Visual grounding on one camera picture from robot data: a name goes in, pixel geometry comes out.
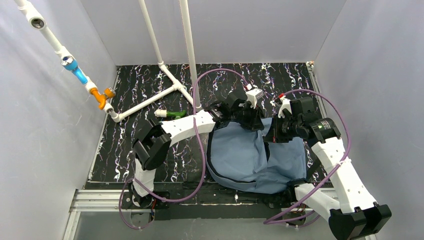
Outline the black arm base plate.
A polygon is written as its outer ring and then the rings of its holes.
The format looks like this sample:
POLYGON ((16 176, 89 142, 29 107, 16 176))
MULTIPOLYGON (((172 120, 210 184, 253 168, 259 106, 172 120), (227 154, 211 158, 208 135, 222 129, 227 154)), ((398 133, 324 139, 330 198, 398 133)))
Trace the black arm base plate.
POLYGON ((237 191, 215 182, 206 182, 195 196, 178 203, 164 202, 151 195, 136 196, 130 184, 123 194, 121 208, 153 213, 157 221, 180 219, 263 219, 292 205, 285 193, 262 194, 237 191))

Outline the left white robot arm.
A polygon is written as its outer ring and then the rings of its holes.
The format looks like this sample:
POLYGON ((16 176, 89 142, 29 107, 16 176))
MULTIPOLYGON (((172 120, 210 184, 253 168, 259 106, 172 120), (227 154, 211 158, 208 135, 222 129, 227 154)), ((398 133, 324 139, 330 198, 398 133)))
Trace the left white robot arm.
POLYGON ((156 169, 164 163, 169 148, 182 140, 223 129, 230 122, 240 124, 245 130, 263 130, 264 114, 258 100, 264 92, 255 88, 245 94, 245 98, 238 98, 229 93, 224 101, 216 101, 206 109, 180 119, 149 119, 132 144, 135 157, 133 194, 143 198, 153 192, 156 169))

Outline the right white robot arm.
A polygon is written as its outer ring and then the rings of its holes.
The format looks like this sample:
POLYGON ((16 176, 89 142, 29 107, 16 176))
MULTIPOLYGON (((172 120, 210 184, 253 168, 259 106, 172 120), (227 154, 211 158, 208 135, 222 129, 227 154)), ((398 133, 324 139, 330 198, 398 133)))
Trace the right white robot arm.
POLYGON ((307 178, 287 183, 285 195, 296 206, 304 203, 326 219, 338 240, 355 240, 377 234, 392 217, 388 205, 379 204, 357 174, 341 132, 331 118, 322 118, 311 97, 289 100, 279 96, 279 111, 272 118, 264 138, 272 143, 288 143, 294 138, 306 141, 327 172, 337 199, 321 191, 321 181, 313 185, 307 178))

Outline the blue student backpack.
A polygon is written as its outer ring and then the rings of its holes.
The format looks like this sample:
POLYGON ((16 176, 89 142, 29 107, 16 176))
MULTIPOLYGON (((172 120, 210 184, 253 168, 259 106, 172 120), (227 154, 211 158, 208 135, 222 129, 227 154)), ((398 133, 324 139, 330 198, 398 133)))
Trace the blue student backpack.
POLYGON ((264 142, 272 119, 262 123, 264 129, 258 131, 230 122, 209 133, 206 166, 215 182, 242 192, 275 194, 307 176, 304 141, 297 137, 288 143, 264 142))

